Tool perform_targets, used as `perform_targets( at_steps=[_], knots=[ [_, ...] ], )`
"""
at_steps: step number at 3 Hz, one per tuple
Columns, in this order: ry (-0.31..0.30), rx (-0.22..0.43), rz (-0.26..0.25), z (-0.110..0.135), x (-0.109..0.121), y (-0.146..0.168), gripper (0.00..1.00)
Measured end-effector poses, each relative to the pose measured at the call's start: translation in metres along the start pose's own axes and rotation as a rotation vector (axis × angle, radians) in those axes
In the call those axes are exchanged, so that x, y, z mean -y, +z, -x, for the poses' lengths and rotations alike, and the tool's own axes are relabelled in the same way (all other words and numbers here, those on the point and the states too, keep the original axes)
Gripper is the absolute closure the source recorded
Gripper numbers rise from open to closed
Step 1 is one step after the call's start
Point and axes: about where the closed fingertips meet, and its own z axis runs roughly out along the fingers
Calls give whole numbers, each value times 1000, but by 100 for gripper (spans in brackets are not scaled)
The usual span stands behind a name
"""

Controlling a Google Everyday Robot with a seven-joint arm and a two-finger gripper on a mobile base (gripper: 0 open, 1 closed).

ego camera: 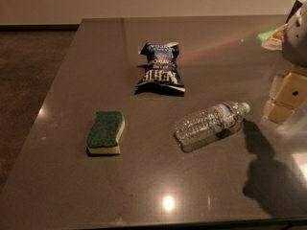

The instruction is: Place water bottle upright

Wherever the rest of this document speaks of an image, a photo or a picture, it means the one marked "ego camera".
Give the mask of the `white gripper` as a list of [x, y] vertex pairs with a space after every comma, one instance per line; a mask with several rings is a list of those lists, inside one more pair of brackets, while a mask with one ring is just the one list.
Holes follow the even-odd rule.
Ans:
[[[307, 3], [261, 43], [267, 50], [282, 49], [283, 57], [292, 64], [307, 66]], [[307, 69], [296, 68], [278, 73], [272, 79], [269, 99], [263, 117], [272, 123], [283, 124], [297, 108], [307, 101]]]

